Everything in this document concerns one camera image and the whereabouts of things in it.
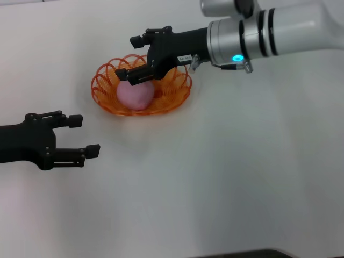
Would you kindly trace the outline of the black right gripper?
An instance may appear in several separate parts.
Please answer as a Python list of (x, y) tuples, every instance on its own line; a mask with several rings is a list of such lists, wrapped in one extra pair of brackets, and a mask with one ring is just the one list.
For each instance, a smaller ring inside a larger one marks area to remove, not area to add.
[(180, 60), (181, 56), (197, 55), (201, 63), (210, 61), (207, 28), (182, 33), (174, 33), (171, 26), (147, 29), (142, 36), (131, 37), (130, 43), (135, 49), (150, 45), (147, 64), (115, 70), (120, 81), (128, 81), (132, 86), (154, 79), (161, 80), (171, 69), (191, 63), (191, 60)]

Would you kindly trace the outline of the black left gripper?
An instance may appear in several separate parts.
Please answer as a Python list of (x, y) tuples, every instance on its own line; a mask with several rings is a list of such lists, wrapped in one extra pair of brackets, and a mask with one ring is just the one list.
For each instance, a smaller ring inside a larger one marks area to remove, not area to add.
[(53, 132), (54, 128), (81, 127), (82, 122), (80, 114), (67, 117), (62, 111), (54, 111), (29, 113), (19, 124), (1, 126), (1, 163), (28, 161), (41, 170), (84, 167), (86, 159), (98, 158), (100, 145), (56, 149)]

